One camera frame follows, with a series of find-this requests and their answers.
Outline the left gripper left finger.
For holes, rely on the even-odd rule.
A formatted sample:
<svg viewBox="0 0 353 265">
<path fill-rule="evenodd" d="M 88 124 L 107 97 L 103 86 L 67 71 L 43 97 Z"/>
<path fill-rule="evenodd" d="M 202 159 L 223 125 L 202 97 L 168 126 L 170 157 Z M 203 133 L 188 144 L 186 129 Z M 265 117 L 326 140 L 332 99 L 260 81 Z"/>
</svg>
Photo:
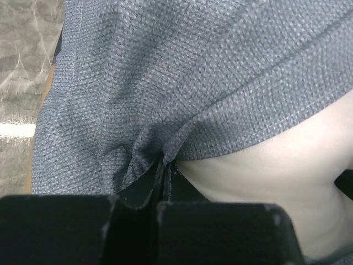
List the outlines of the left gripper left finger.
<svg viewBox="0 0 353 265">
<path fill-rule="evenodd" d="M 150 264 L 155 163 L 116 195 L 9 195 L 1 199 L 2 264 Z"/>
</svg>

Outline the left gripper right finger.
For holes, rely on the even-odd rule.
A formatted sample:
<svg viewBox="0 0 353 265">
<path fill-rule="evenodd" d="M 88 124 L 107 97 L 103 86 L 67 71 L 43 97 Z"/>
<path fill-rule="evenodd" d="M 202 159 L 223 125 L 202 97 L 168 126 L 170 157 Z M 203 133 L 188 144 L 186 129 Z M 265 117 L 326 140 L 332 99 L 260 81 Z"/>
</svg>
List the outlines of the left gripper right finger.
<svg viewBox="0 0 353 265">
<path fill-rule="evenodd" d="M 158 264 L 304 264 L 280 206 L 211 202 L 175 163 L 165 170 L 157 223 Z"/>
</svg>

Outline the white pillow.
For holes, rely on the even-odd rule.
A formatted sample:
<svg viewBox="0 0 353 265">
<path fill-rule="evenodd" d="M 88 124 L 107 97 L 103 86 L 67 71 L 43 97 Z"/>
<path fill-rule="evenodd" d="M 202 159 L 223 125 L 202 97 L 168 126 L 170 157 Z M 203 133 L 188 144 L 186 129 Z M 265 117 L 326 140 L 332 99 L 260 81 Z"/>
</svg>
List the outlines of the white pillow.
<svg viewBox="0 0 353 265">
<path fill-rule="evenodd" d="M 352 200 L 334 183 L 352 169 L 352 93 L 257 145 L 178 167 L 211 201 L 284 208 L 303 254 L 313 260 L 352 251 Z"/>
</svg>

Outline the striped blue grey pillowcase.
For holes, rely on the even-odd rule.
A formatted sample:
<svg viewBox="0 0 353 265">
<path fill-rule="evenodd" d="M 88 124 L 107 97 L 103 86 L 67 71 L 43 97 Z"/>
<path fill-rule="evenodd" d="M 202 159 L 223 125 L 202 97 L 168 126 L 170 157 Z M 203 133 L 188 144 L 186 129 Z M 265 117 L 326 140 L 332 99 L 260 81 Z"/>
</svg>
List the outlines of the striped blue grey pillowcase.
<svg viewBox="0 0 353 265">
<path fill-rule="evenodd" d="M 352 89 L 351 1 L 65 1 L 34 194 L 111 194 L 234 153 Z"/>
</svg>

